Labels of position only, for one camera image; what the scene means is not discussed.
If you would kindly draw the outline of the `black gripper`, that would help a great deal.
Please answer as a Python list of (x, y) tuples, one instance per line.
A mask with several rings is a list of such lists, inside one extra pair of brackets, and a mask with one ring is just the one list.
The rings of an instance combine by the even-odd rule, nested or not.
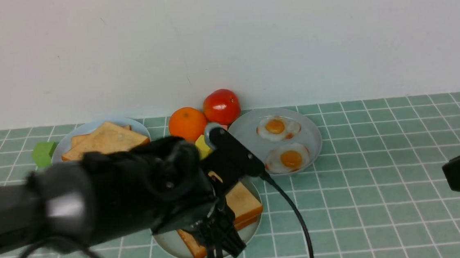
[(183, 230), (206, 247), (207, 258), (237, 258), (246, 248), (226, 200), (215, 196), (150, 202), (152, 234)]

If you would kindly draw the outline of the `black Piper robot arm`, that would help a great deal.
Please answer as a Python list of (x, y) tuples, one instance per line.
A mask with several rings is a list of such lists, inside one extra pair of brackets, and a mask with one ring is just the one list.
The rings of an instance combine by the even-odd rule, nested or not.
[(86, 153), (24, 184), (0, 186), (0, 255), (28, 258), (41, 248), (80, 251), (148, 229), (184, 230), (206, 247), (207, 258), (238, 257), (246, 247), (226, 203), (227, 182), (206, 175), (194, 144), (165, 137), (126, 152)]

